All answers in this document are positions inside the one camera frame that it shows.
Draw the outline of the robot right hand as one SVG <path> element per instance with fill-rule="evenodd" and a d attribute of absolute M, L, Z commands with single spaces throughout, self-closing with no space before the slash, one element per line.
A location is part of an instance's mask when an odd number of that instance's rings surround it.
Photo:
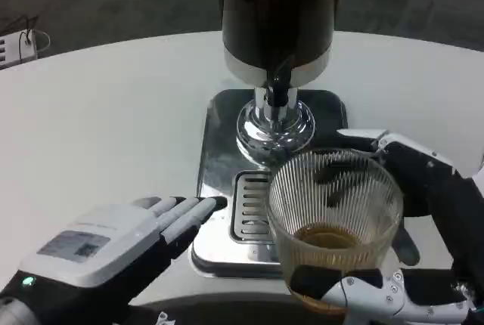
<path fill-rule="evenodd" d="M 345 150 L 388 171 L 403 193 L 406 217 L 428 215 L 451 255 L 448 270 L 341 270 L 299 265 L 290 286 L 343 307 L 349 324 L 483 322 L 483 179 L 465 178 L 431 149 L 386 130 L 340 129 L 315 149 Z"/>

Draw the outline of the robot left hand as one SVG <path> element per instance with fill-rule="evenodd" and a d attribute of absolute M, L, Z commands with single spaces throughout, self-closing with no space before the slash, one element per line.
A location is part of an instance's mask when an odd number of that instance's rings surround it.
<path fill-rule="evenodd" d="M 28 255 L 1 291 L 3 324 L 121 324 L 129 303 L 194 241 L 224 197 L 101 206 Z"/>

